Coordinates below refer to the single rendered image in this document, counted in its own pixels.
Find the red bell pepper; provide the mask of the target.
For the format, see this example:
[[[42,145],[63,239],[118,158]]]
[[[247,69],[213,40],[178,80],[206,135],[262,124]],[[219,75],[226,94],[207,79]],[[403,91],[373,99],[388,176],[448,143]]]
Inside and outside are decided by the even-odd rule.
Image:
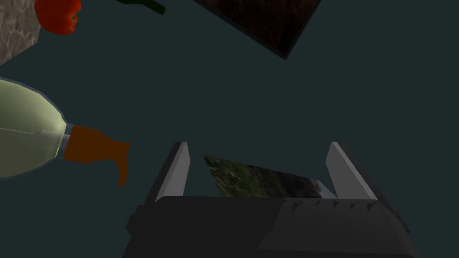
[[[69,35],[78,23],[80,0],[36,0],[37,19],[43,29],[57,35]]]

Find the green landscape cover book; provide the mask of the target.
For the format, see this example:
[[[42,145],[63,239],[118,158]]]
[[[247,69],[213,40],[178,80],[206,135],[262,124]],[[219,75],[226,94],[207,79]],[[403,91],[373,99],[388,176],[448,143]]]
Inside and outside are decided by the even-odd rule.
[[[223,197],[336,198],[320,181],[205,155]]]

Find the pale green soap dispenser bottle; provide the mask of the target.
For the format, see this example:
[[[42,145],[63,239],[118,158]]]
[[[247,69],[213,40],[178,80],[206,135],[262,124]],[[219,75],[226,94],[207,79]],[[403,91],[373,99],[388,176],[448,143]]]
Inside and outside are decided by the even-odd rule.
[[[72,125],[43,93],[0,77],[0,180],[14,178],[56,158],[90,164],[116,162],[126,183],[129,144],[99,130]]]

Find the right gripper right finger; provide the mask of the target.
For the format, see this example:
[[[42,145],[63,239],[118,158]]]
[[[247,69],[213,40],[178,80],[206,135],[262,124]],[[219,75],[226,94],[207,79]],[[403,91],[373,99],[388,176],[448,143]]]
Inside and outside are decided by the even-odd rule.
[[[337,198],[377,200],[338,142],[330,144],[325,163]]]

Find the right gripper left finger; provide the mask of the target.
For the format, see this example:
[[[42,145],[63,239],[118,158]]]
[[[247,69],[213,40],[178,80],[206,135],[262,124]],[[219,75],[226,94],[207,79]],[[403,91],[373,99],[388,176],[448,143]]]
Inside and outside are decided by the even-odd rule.
[[[174,144],[172,161],[166,166],[165,179],[162,181],[155,201],[165,196],[183,196],[190,166],[187,142]]]

